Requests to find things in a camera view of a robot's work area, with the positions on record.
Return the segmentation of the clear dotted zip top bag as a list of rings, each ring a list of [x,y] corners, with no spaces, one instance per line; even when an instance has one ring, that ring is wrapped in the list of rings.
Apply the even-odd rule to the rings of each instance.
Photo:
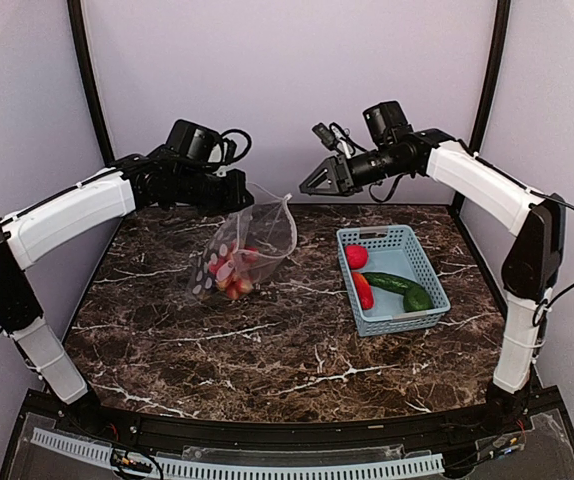
[[[292,195],[251,183],[254,204],[229,214],[196,260],[187,286],[193,302],[236,301],[267,280],[297,245]]]

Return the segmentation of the red toy berry bunch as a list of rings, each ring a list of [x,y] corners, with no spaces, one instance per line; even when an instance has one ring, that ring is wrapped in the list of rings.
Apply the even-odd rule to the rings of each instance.
[[[237,300],[253,291],[251,267],[258,261],[255,247],[238,247],[236,241],[222,243],[211,255],[207,267],[218,291]]]

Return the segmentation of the green toy cucumber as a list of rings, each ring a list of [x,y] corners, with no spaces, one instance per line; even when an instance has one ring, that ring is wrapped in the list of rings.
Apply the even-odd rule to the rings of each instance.
[[[426,311],[434,308],[429,293],[422,285],[410,279],[383,272],[365,272],[364,278],[371,287],[402,296],[406,313]]]

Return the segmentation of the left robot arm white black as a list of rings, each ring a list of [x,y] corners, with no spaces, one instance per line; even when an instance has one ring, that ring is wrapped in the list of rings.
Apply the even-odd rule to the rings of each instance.
[[[107,412],[88,397],[92,388],[47,318],[36,285],[46,259],[81,245],[88,233],[158,206],[191,206],[224,216],[254,202],[247,175],[234,167],[200,165],[175,154],[121,158],[37,203],[0,215],[0,336],[9,338],[29,368],[87,436],[108,427]]]

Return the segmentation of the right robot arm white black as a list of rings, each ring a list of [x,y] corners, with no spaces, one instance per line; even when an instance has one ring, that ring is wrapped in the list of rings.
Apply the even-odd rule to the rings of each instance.
[[[312,131],[332,154],[301,183],[302,193],[351,196],[389,177],[426,176],[485,210],[513,237],[501,268],[507,303],[501,353],[477,424],[488,434],[514,424],[526,408],[548,311],[560,297],[554,287],[571,204],[516,180],[438,129],[394,127],[374,136],[375,149],[356,154],[339,128],[319,123]]]

